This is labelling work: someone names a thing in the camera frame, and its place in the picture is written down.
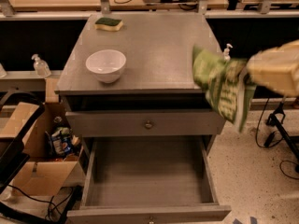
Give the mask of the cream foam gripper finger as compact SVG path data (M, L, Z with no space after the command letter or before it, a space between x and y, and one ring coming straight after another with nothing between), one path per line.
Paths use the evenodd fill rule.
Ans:
M280 95L299 95L299 40L260 51L253 55L247 69L251 79Z

